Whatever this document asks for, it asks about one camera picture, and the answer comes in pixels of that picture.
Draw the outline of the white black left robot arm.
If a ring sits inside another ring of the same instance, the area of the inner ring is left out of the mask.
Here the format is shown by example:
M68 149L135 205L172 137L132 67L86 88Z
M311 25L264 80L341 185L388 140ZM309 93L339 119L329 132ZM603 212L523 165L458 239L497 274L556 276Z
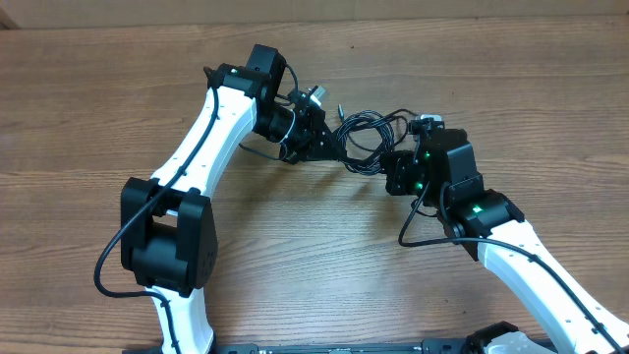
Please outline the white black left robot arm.
M249 133L280 147L279 160L332 157L321 86L278 89L286 59L257 44L244 66L204 70L202 110L175 152L148 179L121 192L121 264L152 299L163 334L157 353L210 353L214 332L203 288L217 258L211 199L235 150Z

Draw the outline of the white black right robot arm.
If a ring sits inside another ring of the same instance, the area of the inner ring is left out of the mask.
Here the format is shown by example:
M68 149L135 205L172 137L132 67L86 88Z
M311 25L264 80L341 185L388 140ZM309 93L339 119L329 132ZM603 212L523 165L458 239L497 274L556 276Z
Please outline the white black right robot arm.
M505 195L488 189L463 130L421 133L413 150L380 159L391 195L433 207L444 244L459 244L495 274L560 353L625 353L628 324L608 311L553 257Z

